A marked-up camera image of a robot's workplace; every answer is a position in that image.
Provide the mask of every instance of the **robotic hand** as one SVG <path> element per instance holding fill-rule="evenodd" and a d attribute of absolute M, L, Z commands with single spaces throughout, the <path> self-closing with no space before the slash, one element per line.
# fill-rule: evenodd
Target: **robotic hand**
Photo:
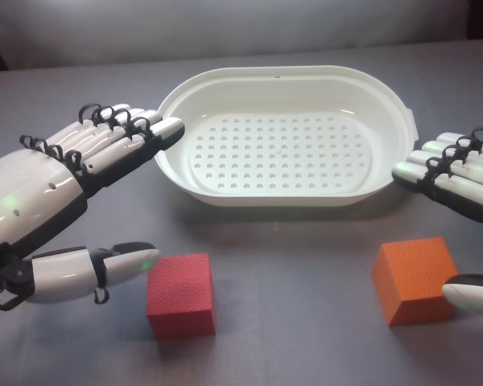
<path fill-rule="evenodd" d="M 94 108 L 90 119 L 86 110 Z M 87 209 L 87 199 L 184 135 L 184 123 L 129 105 L 84 106 L 79 120 L 47 140 L 23 135 L 25 146 L 0 158 L 0 310 L 21 302 L 62 302 L 95 293 L 149 269 L 159 251 L 148 243 L 111 249 L 62 249 L 25 259 Z M 104 290 L 98 299 L 97 288 Z"/>
<path fill-rule="evenodd" d="M 443 133 L 426 142 L 394 168 L 394 180 L 483 223 L 483 141 L 478 132 L 483 128 L 470 136 Z M 442 292 L 455 306 L 483 314 L 483 275 L 452 277 Z"/>

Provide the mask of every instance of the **plastic container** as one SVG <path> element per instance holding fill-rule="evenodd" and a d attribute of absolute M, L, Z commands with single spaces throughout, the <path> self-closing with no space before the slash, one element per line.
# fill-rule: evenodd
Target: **plastic container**
<path fill-rule="evenodd" d="M 356 203 L 392 181 L 418 139 L 382 82 L 335 66 L 223 68 L 159 107 L 186 134 L 155 159 L 189 194 L 221 206 Z"/>

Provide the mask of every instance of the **cube front face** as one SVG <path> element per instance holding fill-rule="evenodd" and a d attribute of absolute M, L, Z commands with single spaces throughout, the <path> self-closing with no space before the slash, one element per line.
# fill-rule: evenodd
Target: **cube front face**
<path fill-rule="evenodd" d="M 372 277 L 388 324 L 450 318 L 454 307 L 442 296 L 442 285 L 456 274 L 442 238 L 384 244 Z"/>
<path fill-rule="evenodd" d="M 147 317 L 158 339 L 215 334 L 207 254 L 164 257 L 149 271 Z"/>

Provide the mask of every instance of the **white basket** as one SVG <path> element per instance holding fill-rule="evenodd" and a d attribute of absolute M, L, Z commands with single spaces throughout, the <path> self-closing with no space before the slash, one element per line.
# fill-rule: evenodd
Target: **white basket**
<path fill-rule="evenodd" d="M 335 66 L 205 72 L 159 112 L 183 119 L 186 134 L 157 163 L 189 194 L 221 206 L 356 203 L 392 181 L 418 139 L 394 92 Z"/>

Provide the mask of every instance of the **cube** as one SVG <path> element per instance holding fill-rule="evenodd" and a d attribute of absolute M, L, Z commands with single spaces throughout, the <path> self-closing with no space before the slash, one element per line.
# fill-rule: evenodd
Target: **cube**
<path fill-rule="evenodd" d="M 157 339 L 215 334 L 207 254 L 164 257 L 148 273 L 147 317 Z"/>
<path fill-rule="evenodd" d="M 451 318 L 454 307 L 442 285 L 457 275 L 445 241 L 433 239 L 383 244 L 372 271 L 389 326 Z"/>

